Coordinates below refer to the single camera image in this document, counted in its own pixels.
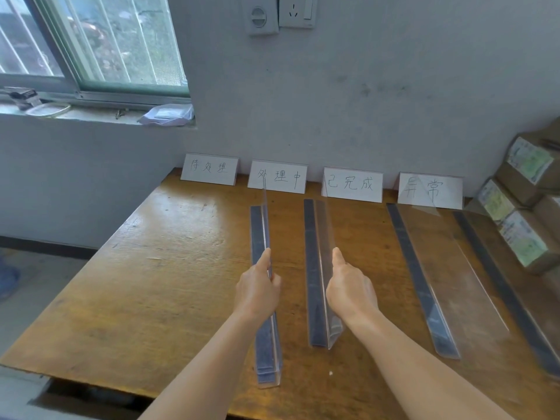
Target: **wall switch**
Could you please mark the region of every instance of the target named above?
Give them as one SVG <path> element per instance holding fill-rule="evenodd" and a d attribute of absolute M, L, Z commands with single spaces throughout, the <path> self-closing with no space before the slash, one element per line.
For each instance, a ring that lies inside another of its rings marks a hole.
<path fill-rule="evenodd" d="M 249 35 L 278 33 L 277 0 L 241 0 L 245 30 Z"/>
<path fill-rule="evenodd" d="M 279 25 L 286 28 L 315 28 L 318 0 L 280 0 Z"/>

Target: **gray wall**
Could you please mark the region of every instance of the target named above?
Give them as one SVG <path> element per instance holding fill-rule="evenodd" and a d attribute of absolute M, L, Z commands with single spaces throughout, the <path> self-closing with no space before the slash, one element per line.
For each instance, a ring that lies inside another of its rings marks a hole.
<path fill-rule="evenodd" d="M 239 0 L 170 0 L 198 130 L 0 115 L 0 235 L 100 246 L 185 151 L 465 177 L 560 114 L 560 0 L 319 0 L 248 37 Z"/>

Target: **hand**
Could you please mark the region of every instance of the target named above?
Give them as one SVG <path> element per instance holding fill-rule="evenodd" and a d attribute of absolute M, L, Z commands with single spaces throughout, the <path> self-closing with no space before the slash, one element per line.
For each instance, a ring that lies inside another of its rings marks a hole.
<path fill-rule="evenodd" d="M 326 298 L 334 312 L 351 327 L 351 323 L 377 311 L 377 296 L 371 280 L 347 264 L 338 247 L 332 251 L 332 279 L 326 288 Z"/>
<path fill-rule="evenodd" d="M 257 263 L 244 272 L 236 286 L 234 312 L 255 320 L 260 327 L 276 310 L 280 299 L 281 277 L 268 277 L 270 248 L 266 249 Z"/>

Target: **floor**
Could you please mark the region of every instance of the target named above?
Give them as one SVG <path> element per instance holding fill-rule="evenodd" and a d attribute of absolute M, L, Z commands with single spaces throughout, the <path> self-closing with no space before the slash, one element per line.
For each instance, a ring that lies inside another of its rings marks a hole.
<path fill-rule="evenodd" d="M 21 273 L 18 289 L 0 301 L 2 354 L 87 261 L 2 248 L 0 256 Z M 0 366 L 0 420 L 88 420 L 34 406 L 47 381 L 47 377 Z"/>

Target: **wooden table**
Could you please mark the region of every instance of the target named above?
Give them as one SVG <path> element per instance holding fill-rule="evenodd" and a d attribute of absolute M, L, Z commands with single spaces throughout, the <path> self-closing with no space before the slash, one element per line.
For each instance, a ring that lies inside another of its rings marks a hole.
<path fill-rule="evenodd" d="M 179 180 L 175 170 L 88 262 L 0 363 L 25 371 L 156 397 L 232 310 L 250 266 L 249 206 L 262 193 Z M 346 331 L 331 351 L 307 345 L 303 199 L 269 192 L 275 271 L 283 277 L 278 324 L 282 384 L 260 390 L 248 354 L 230 414 L 262 420 L 405 419 L 368 353 Z M 394 194 L 385 195 L 386 202 Z M 433 353 L 430 335 L 384 204 L 329 201 L 338 246 L 368 275 L 382 312 Z M 445 361 L 517 419 L 553 419 L 560 389 L 525 340 L 470 249 L 452 233 L 511 330 L 494 356 Z"/>

